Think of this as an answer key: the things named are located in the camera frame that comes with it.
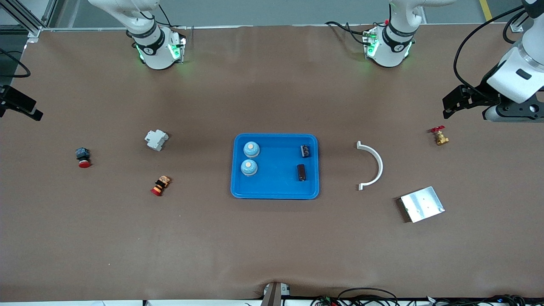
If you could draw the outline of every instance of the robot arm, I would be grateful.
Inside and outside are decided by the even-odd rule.
[[[497,122],[544,122],[544,103],[536,93],[544,86],[544,0],[522,0],[534,20],[499,63],[475,88],[460,85],[442,102],[444,118],[475,106],[488,106],[483,117]]]
[[[168,27],[157,24],[152,11],[159,0],[89,0],[104,10],[128,30],[140,53],[140,59],[153,69],[166,69],[174,63],[183,62],[185,37]]]
[[[408,55],[412,38],[422,22],[418,7],[441,7],[456,0],[389,0],[389,23],[363,33],[365,55],[384,67],[399,65]]]

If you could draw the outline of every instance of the blue tray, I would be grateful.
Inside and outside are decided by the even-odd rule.
[[[257,173],[245,176],[240,166],[248,159],[244,145],[250,141],[256,142],[261,152],[252,158]],[[307,158],[300,152],[304,144],[310,148]],[[240,134],[234,139],[231,193],[240,199],[314,199],[319,194],[317,152],[317,139],[310,134]],[[306,181],[299,181],[298,164],[306,168]]]

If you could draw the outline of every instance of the metallic square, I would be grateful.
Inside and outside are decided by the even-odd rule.
[[[432,186],[400,197],[400,201],[414,223],[444,212]]]

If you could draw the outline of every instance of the blue knob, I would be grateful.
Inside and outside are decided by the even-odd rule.
[[[248,142],[244,146],[244,154],[247,157],[256,157],[261,152],[259,145],[254,142]]]
[[[257,172],[257,163],[253,160],[245,160],[240,169],[247,176],[254,175]]]

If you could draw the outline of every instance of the white curved handle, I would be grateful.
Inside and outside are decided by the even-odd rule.
[[[376,176],[376,178],[374,180],[368,182],[368,183],[360,183],[359,184],[359,190],[363,190],[364,186],[374,184],[374,183],[376,183],[376,181],[378,181],[378,179],[381,176],[381,173],[384,171],[384,162],[381,160],[381,157],[378,154],[378,152],[376,152],[376,150],[372,149],[371,147],[369,147],[367,145],[361,144],[361,141],[357,142],[357,149],[369,152],[370,154],[372,154],[372,156],[374,156],[376,158],[376,161],[378,162],[378,175]]]

